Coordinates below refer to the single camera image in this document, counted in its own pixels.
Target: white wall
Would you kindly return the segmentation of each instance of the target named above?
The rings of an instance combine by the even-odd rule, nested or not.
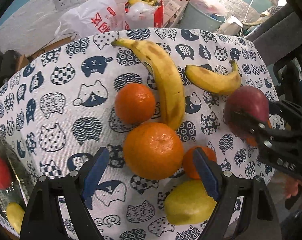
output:
[[[126,1],[116,0],[120,5]],[[244,18],[247,3],[242,0],[220,1],[224,2],[229,10],[228,15],[232,14],[240,20]],[[0,51],[4,53],[13,49],[21,54],[32,55],[42,47],[55,42],[54,32],[63,13],[64,11],[56,11],[53,0],[30,0],[0,26]],[[258,18],[259,13],[251,8],[248,21]]]

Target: white fabric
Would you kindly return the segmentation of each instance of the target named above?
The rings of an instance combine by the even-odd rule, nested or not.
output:
[[[231,71],[229,60],[235,58],[242,84],[257,86],[268,99],[277,100],[270,75],[250,41],[200,30],[110,32],[43,54],[1,88],[0,134],[13,145],[32,179],[34,171],[50,178],[65,176],[79,169],[99,147],[107,147],[110,164],[92,197],[90,210],[103,236],[124,240],[128,239],[125,232],[132,230],[133,235],[140,233],[139,239],[187,239],[189,234],[188,239],[196,239],[205,223],[168,225],[157,230],[167,223],[163,200],[174,186],[188,180],[183,170],[173,178],[148,181],[134,175],[124,164],[122,145],[133,127],[123,125],[115,116],[117,92],[127,83],[138,82],[152,89],[157,102],[159,98],[152,76],[135,55],[110,45],[118,37],[149,39],[171,55],[185,89],[186,114],[178,130],[185,150],[209,146],[223,170],[249,179],[258,174],[266,183],[270,181],[274,169],[260,163],[258,150],[235,137],[224,124],[226,97],[192,85],[184,68],[187,64],[209,64],[216,72],[226,74]],[[160,114],[157,109],[150,121],[159,122]],[[278,116],[272,116],[270,121],[273,127],[283,127]],[[63,198],[60,200],[67,232],[76,238]],[[230,222],[238,218],[241,202],[237,200]],[[144,213],[145,207],[150,212]]]

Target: pear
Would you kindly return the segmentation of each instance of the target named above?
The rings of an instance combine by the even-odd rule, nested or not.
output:
[[[216,202],[199,179],[177,186],[165,199],[164,210],[173,225],[193,225],[211,216]]]

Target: mandarin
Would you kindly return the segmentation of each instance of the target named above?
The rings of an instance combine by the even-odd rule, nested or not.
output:
[[[196,167],[193,163],[193,151],[196,148],[202,148],[202,150],[205,152],[206,156],[208,157],[209,160],[211,161],[217,161],[217,156],[215,155],[215,152],[208,148],[208,147],[203,147],[203,146],[195,146],[192,147],[187,151],[187,153],[183,157],[183,162],[182,166],[186,174],[191,178],[191,179],[200,179],[200,176],[196,170]]]
[[[126,165],[140,177],[159,180],[173,175],[182,165],[179,136],[164,123],[143,123],[133,129],[123,145]]]
[[[142,84],[125,85],[115,98],[115,113],[125,124],[140,124],[155,113],[155,98]]]

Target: yellow banana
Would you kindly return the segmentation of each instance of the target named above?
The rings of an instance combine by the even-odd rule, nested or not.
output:
[[[129,0],[128,2],[131,5],[133,5],[133,4],[137,3],[137,2],[143,2],[143,3],[146,3],[146,4],[151,5],[151,6],[154,5],[154,1],[152,1],[152,2],[145,2],[145,1],[142,1],[142,0]]]
[[[162,122],[177,130],[183,121],[186,101],[183,83],[170,56],[152,41],[116,39],[113,46],[131,49],[153,75],[160,96]]]
[[[187,65],[187,77],[198,87],[219,95],[230,95],[241,86],[241,77],[238,73],[238,64],[230,60],[232,72],[221,75],[203,67]]]

